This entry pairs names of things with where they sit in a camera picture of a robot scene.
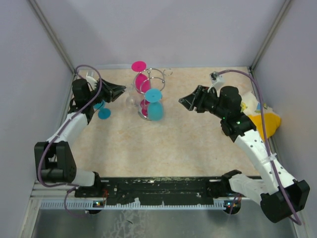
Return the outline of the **clear wine glass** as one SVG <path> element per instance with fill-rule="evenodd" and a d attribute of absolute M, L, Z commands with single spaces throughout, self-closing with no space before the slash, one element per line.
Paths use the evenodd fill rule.
<path fill-rule="evenodd" d="M 125 92 L 127 93 L 126 106 L 129 109 L 136 109 L 138 106 L 138 95 L 134 84 L 127 84 Z"/>

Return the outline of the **blue wine glass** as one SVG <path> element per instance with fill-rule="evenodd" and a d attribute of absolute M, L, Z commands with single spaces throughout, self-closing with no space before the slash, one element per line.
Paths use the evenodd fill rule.
<path fill-rule="evenodd" d="M 108 119 L 111 116 L 110 109 L 106 108 L 105 105 L 106 102 L 104 100 L 94 105 L 94 110 L 98 113 L 99 119 Z"/>
<path fill-rule="evenodd" d="M 159 89 L 153 88 L 145 93 L 145 100 L 148 102 L 148 118 L 152 121 L 159 121 L 163 118 L 163 105 L 161 103 L 162 93 Z"/>

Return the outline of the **blue wine glass front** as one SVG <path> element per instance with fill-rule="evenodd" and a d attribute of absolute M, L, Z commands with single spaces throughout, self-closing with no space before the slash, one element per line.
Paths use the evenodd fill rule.
<path fill-rule="evenodd" d="M 161 103 L 162 93 L 159 89 L 153 88 L 145 93 L 145 100 L 148 102 L 148 118 L 152 121 L 159 121 L 163 118 L 163 105 Z"/>

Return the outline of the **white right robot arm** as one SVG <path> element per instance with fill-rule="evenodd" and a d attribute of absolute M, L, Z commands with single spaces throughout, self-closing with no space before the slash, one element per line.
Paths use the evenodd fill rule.
<path fill-rule="evenodd" d="M 260 205 L 265 216 L 277 223 L 304 209 L 310 192 L 305 180 L 297 181 L 266 149 L 260 133 L 251 119 L 241 111 L 242 97 L 233 86 L 215 88 L 199 85 L 193 93 L 179 99 L 187 110 L 209 112 L 221 119 L 221 129 L 234 144 L 241 148 L 263 182 L 259 183 L 240 171 L 222 176 L 222 192 L 227 196 L 244 195 Z"/>

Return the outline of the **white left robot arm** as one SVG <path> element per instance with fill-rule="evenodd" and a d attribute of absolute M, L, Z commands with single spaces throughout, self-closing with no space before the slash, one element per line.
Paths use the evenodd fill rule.
<path fill-rule="evenodd" d="M 99 196 L 103 184 L 96 179 L 97 174 L 77 168 L 71 152 L 71 145 L 90 123 L 94 105 L 111 103 L 124 92 L 124 85 L 99 80 L 76 79 L 72 83 L 73 99 L 64 123 L 57 132 L 34 147 L 37 179 L 45 187 L 62 185 L 85 186 L 91 196 Z"/>

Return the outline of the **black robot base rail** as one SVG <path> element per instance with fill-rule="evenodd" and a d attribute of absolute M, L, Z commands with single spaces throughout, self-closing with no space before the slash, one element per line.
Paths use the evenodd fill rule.
<path fill-rule="evenodd" d="M 102 178 L 93 187 L 46 188 L 36 182 L 31 199 L 41 209 L 83 210 L 220 210 L 240 211 L 242 196 L 224 187 L 219 177 Z"/>

